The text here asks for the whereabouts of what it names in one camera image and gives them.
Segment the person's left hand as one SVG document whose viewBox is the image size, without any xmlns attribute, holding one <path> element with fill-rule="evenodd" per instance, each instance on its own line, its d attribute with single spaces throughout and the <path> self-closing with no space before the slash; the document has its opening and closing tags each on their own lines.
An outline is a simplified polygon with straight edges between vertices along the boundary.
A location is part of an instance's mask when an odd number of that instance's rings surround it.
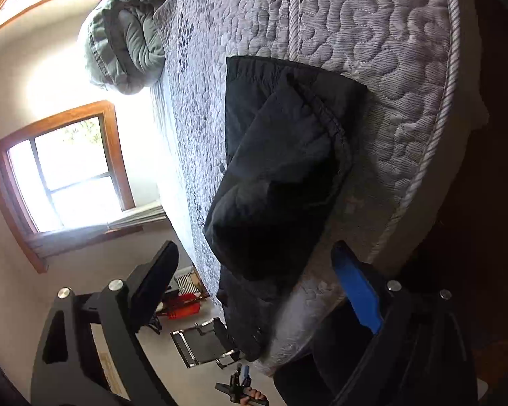
<svg viewBox="0 0 508 406">
<path fill-rule="evenodd" d="M 242 406 L 263 406 L 268 405 L 267 397 L 257 389 L 244 389 L 239 402 Z"/>
</svg>

